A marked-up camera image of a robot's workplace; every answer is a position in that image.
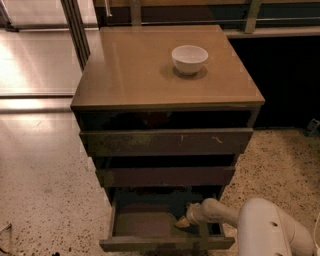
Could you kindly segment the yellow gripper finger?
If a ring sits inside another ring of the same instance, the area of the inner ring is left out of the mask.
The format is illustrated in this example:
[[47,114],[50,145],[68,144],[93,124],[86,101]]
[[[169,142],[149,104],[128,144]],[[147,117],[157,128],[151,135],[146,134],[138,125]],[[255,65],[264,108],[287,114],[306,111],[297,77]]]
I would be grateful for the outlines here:
[[185,216],[182,216],[177,220],[174,226],[179,229],[188,228],[190,226],[190,222]]

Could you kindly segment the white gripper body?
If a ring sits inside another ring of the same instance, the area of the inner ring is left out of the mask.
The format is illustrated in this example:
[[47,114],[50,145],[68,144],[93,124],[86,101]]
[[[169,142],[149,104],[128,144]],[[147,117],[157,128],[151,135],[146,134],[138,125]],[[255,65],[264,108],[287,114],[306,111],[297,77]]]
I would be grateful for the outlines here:
[[192,225],[199,225],[200,223],[206,223],[206,217],[202,212],[200,203],[189,204],[187,207],[186,218]]

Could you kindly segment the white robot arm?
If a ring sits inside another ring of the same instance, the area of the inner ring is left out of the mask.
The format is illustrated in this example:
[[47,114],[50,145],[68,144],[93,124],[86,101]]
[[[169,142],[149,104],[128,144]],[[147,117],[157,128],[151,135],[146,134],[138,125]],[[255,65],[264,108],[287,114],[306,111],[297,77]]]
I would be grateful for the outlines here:
[[190,204],[175,226],[186,228],[216,220],[237,229],[238,256],[319,256],[315,234],[262,198],[247,200],[240,210],[207,198]]

